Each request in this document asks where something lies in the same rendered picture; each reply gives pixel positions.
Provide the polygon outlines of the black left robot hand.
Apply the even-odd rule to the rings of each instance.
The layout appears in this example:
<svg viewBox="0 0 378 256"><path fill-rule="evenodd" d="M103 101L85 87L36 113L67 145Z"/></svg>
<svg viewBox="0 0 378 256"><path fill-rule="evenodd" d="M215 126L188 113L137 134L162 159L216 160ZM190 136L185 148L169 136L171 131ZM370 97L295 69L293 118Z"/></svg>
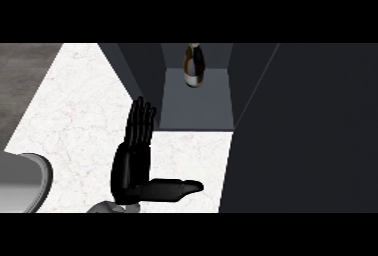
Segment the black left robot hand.
<svg viewBox="0 0 378 256"><path fill-rule="evenodd" d="M179 202L204 190L204 184L196 180L150 178L156 113L151 103L140 97L132 104L125 141L113 162L111 193L119 205Z"/></svg>

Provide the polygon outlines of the dark grey cabinet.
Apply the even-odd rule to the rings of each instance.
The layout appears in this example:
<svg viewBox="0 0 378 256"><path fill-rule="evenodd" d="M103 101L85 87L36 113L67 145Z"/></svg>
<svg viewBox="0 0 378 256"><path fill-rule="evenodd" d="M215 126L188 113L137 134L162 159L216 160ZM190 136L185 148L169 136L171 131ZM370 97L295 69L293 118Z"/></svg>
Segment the dark grey cabinet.
<svg viewBox="0 0 378 256"><path fill-rule="evenodd" d="M204 43L204 84L185 83L185 43L103 43L111 67L134 99L157 108L159 131L231 132L272 62L277 43Z"/></svg>

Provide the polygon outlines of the dark wine bottle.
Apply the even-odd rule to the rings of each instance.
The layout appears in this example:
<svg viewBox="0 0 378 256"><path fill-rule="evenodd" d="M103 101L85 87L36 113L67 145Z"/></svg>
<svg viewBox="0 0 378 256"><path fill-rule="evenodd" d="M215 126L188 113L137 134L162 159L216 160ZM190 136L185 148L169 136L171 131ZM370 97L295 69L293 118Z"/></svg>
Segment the dark wine bottle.
<svg viewBox="0 0 378 256"><path fill-rule="evenodd" d="M185 82L190 87L200 87L204 83L206 60L199 43L191 43L184 58Z"/></svg>

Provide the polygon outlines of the dark grey cabinet door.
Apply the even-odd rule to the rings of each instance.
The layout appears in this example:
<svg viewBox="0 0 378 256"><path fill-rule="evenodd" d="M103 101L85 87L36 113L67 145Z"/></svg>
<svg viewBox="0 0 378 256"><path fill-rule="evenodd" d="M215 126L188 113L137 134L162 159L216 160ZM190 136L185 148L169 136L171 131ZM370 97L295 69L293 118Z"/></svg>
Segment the dark grey cabinet door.
<svg viewBox="0 0 378 256"><path fill-rule="evenodd" d="M378 44L284 44L238 123L227 212L378 212Z"/></svg>

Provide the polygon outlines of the grey rounded sink basin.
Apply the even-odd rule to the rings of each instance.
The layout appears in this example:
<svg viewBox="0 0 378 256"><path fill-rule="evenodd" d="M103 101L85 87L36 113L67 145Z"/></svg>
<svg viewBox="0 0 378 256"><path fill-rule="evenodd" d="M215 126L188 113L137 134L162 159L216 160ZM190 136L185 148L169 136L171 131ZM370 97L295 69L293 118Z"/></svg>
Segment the grey rounded sink basin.
<svg viewBox="0 0 378 256"><path fill-rule="evenodd" d="M0 213L36 213L54 182L49 160L36 153L0 152Z"/></svg>

